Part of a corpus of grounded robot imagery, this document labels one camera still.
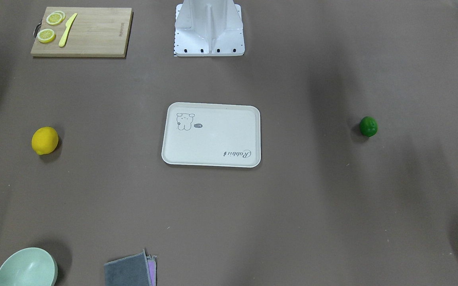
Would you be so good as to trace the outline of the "white rabbit print tray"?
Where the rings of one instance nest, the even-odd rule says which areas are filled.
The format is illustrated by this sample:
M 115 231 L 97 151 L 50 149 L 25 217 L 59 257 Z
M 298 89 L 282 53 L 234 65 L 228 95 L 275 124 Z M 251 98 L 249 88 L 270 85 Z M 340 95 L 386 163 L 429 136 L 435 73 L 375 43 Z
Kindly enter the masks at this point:
M 171 165 L 256 167 L 261 162 L 260 119 L 254 106 L 172 103 L 161 157 Z

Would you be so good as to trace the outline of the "wooden cutting board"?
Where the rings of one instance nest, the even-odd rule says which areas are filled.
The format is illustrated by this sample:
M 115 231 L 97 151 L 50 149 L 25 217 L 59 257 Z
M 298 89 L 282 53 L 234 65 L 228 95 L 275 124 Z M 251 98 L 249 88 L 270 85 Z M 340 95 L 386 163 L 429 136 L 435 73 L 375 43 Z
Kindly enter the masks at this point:
M 46 18 L 54 11 L 63 11 L 65 20 L 49 25 Z M 58 47 L 67 20 L 78 13 L 72 24 L 66 45 Z M 56 38 L 50 43 L 33 42 L 34 57 L 125 58 L 132 27 L 131 8 L 46 7 L 42 29 L 53 29 Z

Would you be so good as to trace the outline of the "mint green bowl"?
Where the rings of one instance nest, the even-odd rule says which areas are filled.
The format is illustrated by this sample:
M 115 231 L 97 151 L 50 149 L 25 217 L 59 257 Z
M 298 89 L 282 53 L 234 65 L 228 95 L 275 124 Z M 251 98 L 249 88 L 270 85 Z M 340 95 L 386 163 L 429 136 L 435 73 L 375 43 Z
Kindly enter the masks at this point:
M 0 266 L 0 286 L 54 286 L 57 278 L 56 260 L 37 247 L 13 253 Z

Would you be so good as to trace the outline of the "lemon slice front top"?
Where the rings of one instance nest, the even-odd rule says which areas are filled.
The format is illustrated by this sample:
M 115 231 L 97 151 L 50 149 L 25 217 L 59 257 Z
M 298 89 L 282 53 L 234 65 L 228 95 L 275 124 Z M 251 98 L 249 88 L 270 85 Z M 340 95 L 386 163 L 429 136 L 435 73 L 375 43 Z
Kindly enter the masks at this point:
M 53 12 L 49 14 L 46 18 L 46 22 L 49 25 L 58 25 L 62 23 L 63 20 L 64 20 L 64 13 L 60 13 L 60 12 Z

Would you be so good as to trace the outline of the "purple folded cloth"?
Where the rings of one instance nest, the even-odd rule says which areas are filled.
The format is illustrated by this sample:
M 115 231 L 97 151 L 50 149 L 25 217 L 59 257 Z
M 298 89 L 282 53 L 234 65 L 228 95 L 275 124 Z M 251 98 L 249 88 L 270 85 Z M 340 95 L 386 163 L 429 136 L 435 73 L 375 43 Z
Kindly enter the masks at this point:
M 157 261 L 156 256 L 148 255 L 146 256 L 148 270 L 149 270 L 149 278 L 151 286 L 156 286 L 157 284 Z

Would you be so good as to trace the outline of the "lemon slice back top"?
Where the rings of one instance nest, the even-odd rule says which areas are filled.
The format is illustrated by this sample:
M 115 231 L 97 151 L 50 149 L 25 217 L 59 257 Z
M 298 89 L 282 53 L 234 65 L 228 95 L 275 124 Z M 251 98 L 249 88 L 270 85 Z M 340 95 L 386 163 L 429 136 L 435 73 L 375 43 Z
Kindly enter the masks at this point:
M 54 11 L 51 13 L 51 17 L 54 21 L 59 21 L 59 22 L 62 22 L 66 15 L 63 11 Z

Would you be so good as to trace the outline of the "green lime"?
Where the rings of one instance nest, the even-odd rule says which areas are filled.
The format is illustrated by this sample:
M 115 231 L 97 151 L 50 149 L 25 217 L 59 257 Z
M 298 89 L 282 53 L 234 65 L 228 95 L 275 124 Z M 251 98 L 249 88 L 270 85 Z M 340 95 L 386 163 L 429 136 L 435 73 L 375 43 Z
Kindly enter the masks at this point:
M 372 116 L 364 116 L 359 123 L 359 129 L 363 136 L 373 137 L 378 132 L 378 123 Z

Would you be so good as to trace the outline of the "yellow lemon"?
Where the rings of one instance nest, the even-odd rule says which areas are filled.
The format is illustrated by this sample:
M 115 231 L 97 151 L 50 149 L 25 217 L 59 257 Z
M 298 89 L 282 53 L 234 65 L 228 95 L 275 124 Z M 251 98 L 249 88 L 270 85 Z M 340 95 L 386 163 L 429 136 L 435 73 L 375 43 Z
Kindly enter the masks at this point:
M 31 138 L 31 148 L 38 155 L 52 153 L 58 146 L 59 136 L 56 130 L 50 126 L 39 128 Z

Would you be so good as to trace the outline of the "yellow plastic knife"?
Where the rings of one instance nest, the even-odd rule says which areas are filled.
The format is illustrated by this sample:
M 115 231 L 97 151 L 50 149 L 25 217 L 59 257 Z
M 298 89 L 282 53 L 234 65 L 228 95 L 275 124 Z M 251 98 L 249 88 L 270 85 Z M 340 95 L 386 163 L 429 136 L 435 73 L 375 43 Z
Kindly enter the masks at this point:
M 58 47 L 62 48 L 66 45 L 66 42 L 68 40 L 68 36 L 69 36 L 69 33 L 70 33 L 70 30 L 71 30 L 71 27 L 72 27 L 72 24 L 73 22 L 75 21 L 75 18 L 77 17 L 78 13 L 74 13 L 66 22 L 65 24 L 65 31 L 64 33 L 62 34 L 60 40 L 59 40 L 59 43 L 58 43 Z

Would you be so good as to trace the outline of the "grey folded cloth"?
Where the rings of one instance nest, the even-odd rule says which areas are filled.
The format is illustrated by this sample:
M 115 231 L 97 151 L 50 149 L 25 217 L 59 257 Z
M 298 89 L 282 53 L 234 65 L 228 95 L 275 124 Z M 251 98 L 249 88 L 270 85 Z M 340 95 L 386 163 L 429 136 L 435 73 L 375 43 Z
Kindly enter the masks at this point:
M 106 286 L 152 286 L 150 263 L 154 257 L 145 251 L 104 264 Z

